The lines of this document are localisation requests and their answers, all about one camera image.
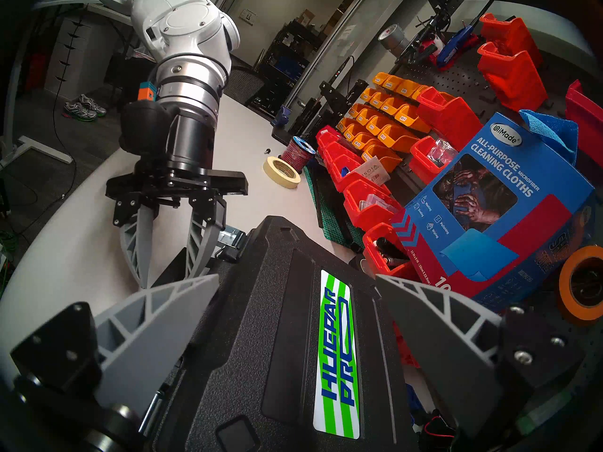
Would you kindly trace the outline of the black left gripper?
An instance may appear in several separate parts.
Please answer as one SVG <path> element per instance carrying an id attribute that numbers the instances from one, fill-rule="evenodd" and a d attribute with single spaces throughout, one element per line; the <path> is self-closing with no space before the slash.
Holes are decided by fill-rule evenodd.
<path id="1" fill-rule="evenodd" d="M 159 214 L 159 205 L 151 201 L 189 198 L 185 279 L 199 277 L 225 229 L 222 196 L 248 195 L 245 174 L 213 169 L 215 128 L 183 113 L 122 113 L 119 145 L 139 159 L 131 173 L 107 180 L 106 196 L 116 202 L 113 225 L 119 228 L 122 253 L 139 288 L 148 287 Z"/>

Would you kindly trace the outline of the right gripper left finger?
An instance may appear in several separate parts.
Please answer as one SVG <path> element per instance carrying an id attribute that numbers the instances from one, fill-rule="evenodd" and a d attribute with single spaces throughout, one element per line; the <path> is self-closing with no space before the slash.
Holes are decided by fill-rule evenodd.
<path id="1" fill-rule="evenodd" d="M 97 316 L 78 301 L 10 352 L 22 376 L 143 418 L 219 288 L 209 274 L 131 294 Z"/>

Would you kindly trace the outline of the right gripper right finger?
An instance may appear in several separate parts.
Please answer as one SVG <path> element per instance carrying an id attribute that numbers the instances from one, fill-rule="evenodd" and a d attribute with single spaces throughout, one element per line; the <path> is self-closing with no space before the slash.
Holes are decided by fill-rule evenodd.
<path id="1" fill-rule="evenodd" d="M 501 316 L 456 292 L 376 277 L 411 354 L 459 425 L 461 438 L 520 438 L 529 413 L 570 384 L 585 353 L 522 304 Z"/>

